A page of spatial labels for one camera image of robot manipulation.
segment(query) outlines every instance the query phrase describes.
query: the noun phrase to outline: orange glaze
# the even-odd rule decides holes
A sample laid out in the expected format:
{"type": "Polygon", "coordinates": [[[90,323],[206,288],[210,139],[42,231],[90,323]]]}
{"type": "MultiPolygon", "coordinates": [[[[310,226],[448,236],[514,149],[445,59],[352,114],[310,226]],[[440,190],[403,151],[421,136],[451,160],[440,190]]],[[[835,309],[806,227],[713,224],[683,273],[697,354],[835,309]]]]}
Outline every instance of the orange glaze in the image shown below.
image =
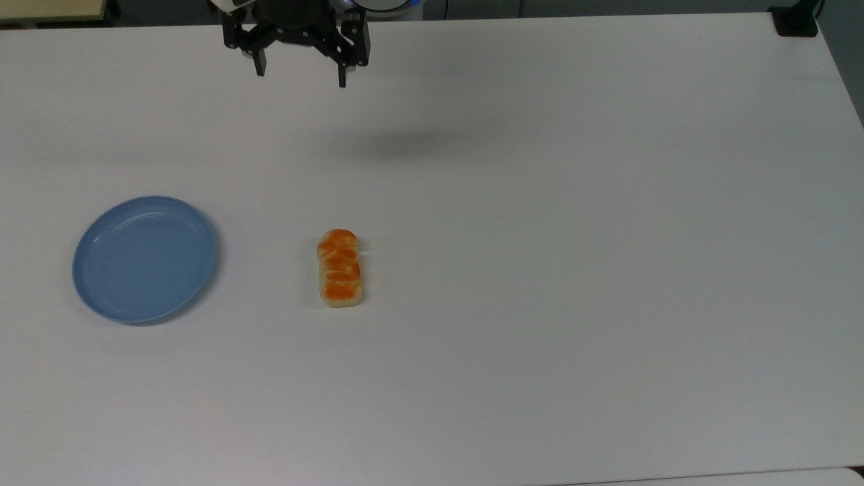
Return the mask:
{"type": "Polygon", "coordinates": [[[357,237],[346,229],[334,229],[318,244],[321,260],[321,296],[339,301],[354,298],[360,287],[357,237]]]}

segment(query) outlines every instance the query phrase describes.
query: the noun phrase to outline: bread roll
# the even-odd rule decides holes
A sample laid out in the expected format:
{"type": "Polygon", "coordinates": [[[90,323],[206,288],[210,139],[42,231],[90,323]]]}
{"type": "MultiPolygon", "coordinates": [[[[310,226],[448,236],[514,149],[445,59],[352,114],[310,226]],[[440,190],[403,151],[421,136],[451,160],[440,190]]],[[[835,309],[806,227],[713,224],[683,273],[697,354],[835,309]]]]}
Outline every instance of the bread roll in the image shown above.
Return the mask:
{"type": "Polygon", "coordinates": [[[330,307],[357,305],[363,297],[357,237],[346,229],[328,231],[318,244],[321,300],[330,307]]]}

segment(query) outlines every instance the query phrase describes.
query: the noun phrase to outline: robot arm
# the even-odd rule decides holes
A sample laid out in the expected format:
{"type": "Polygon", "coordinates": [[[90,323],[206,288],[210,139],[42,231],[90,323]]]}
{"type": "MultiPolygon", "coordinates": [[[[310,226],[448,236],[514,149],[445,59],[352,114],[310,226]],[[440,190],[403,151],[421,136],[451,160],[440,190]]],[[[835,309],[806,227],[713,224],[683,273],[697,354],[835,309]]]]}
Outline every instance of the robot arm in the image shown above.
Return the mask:
{"type": "Polygon", "coordinates": [[[311,46],[336,62],[339,86],[347,70],[369,62],[369,29],[360,8],[337,14],[327,0],[211,0],[222,10],[222,34],[228,48],[239,48],[264,76],[264,49],[273,42],[311,46]],[[247,5],[257,25],[243,29],[247,5]]]}

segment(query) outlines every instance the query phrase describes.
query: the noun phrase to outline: table surface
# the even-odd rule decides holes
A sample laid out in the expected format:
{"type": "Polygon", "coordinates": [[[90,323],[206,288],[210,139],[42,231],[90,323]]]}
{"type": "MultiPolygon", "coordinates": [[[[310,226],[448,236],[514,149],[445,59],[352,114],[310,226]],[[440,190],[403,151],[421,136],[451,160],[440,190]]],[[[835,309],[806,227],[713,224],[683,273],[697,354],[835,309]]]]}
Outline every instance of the table surface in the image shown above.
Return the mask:
{"type": "Polygon", "coordinates": [[[0,0],[0,22],[99,20],[106,0],[0,0]]]}
{"type": "Polygon", "coordinates": [[[523,486],[864,463],[864,131],[767,14],[376,23],[340,90],[217,26],[0,32],[0,483],[523,486]],[[140,195],[212,287],[101,319],[140,195]],[[359,237],[330,310],[314,247],[359,237]]]}
{"type": "Polygon", "coordinates": [[[862,486],[864,479],[849,469],[790,470],[757,474],[679,477],[628,482],[628,486],[862,486]]]}

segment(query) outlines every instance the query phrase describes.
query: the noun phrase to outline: blue plate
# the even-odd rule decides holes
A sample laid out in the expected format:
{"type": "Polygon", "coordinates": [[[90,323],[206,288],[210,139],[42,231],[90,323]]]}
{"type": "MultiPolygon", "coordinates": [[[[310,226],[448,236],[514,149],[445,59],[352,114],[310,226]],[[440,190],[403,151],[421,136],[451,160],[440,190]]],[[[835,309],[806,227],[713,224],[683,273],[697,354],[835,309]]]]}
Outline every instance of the blue plate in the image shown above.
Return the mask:
{"type": "Polygon", "coordinates": [[[216,263],[210,223],[183,201],[133,199],[102,214],[75,250],[73,282],[87,307],[127,324],[170,316],[204,288],[216,263]]]}

